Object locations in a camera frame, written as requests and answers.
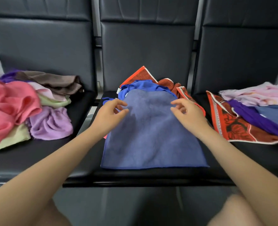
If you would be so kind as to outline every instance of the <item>folded cloth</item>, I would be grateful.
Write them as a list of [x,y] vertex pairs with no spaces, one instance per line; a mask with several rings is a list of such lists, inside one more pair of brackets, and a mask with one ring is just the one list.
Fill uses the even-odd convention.
[[254,108],[245,106],[234,99],[229,100],[228,104],[238,116],[241,116],[249,124],[254,125],[267,133],[278,136],[278,124],[263,117]]
[[83,92],[78,76],[62,76],[39,71],[19,71],[15,78],[37,82],[60,95],[72,95],[78,91]]
[[278,124],[278,105],[255,106],[259,114]]
[[51,100],[55,100],[58,102],[65,102],[66,97],[64,95],[59,95],[57,93],[52,92],[50,89],[43,87],[42,85],[36,82],[29,82],[29,84],[35,89],[35,91]]
[[105,140],[101,167],[207,167],[197,138],[171,112],[175,97],[165,91],[129,91],[129,113]]
[[177,98],[185,98],[188,100],[193,101],[203,112],[204,116],[206,115],[205,110],[203,107],[201,107],[199,104],[195,102],[195,100],[188,94],[186,88],[184,86],[181,86],[180,83],[174,84],[172,80],[169,78],[162,79],[160,81],[157,81],[148,71],[145,66],[141,67],[139,70],[137,70],[135,73],[133,73],[128,79],[126,79],[121,85],[120,88],[118,89],[117,92],[121,90],[121,87],[123,85],[127,84],[132,84],[136,80],[151,80],[153,83],[156,83],[160,86],[167,87],[172,93],[174,93]]
[[120,100],[124,100],[127,93],[133,89],[141,89],[144,91],[166,91],[173,95],[175,99],[177,99],[177,96],[172,93],[167,87],[153,83],[152,80],[135,80],[131,84],[122,85],[120,89],[121,91],[118,93],[118,98]]
[[0,149],[25,140],[29,140],[30,138],[31,137],[29,130],[24,123],[20,125],[15,125],[13,129],[9,132],[8,136],[0,142]]
[[68,95],[65,96],[66,97],[65,102],[59,102],[59,101],[53,100],[51,98],[47,98],[47,97],[41,95],[40,93],[38,93],[37,95],[41,101],[42,106],[51,106],[53,108],[60,108],[60,107],[65,107],[71,103],[71,99],[69,98]]
[[0,142],[14,125],[40,112],[40,100],[32,86],[20,81],[7,84],[0,81]]
[[3,74],[0,77],[0,81],[3,82],[3,83],[10,83],[10,82],[14,82],[14,81],[20,81],[20,80],[15,79],[16,73],[19,72],[19,71],[20,70],[14,70],[14,71],[8,72],[6,74]]
[[211,107],[214,129],[229,142],[250,142],[276,144],[278,136],[249,124],[232,111],[231,106],[222,97],[206,91]]
[[35,139],[57,140],[73,133],[66,108],[43,106],[42,112],[29,118],[30,133]]
[[278,105],[278,86],[269,82],[240,90],[223,90],[219,94],[227,101],[235,99],[246,106]]

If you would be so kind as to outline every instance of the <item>hand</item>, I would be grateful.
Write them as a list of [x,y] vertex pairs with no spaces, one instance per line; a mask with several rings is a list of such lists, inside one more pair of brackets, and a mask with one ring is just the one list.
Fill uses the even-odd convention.
[[123,109],[122,106],[127,106],[127,103],[119,99],[106,102],[99,109],[90,128],[94,128],[94,130],[100,133],[101,137],[104,137],[114,129],[129,112],[128,109]]
[[211,128],[203,112],[194,102],[187,99],[177,99],[171,102],[176,107],[171,107],[172,113],[181,124],[196,137],[202,134],[207,128]]

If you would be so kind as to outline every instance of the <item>leg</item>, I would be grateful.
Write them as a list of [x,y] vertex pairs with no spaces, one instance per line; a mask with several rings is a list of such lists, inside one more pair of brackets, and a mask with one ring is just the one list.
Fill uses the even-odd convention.
[[54,204],[53,199],[51,199],[42,215],[34,224],[35,226],[72,226],[70,221],[58,211],[57,207]]
[[233,194],[208,226],[264,226],[252,207],[241,195]]

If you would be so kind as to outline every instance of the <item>light green cloth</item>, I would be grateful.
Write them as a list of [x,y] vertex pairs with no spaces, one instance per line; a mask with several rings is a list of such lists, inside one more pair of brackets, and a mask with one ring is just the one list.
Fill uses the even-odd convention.
[[66,101],[65,102],[59,102],[50,98],[47,98],[41,94],[37,94],[39,96],[39,99],[41,100],[41,105],[42,106],[50,106],[52,108],[60,108],[60,107],[65,107],[68,104],[71,103],[71,99],[69,98],[68,95],[66,95]]
[[30,138],[29,130],[24,123],[15,125],[8,136],[0,142],[0,149],[29,140]]

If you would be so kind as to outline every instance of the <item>forearm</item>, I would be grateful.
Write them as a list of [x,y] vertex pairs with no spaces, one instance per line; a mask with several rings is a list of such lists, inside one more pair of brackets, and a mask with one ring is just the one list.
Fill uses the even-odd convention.
[[251,204],[266,225],[278,225],[278,178],[247,157],[212,129],[198,138]]
[[30,225],[100,138],[89,128],[0,187],[0,226]]

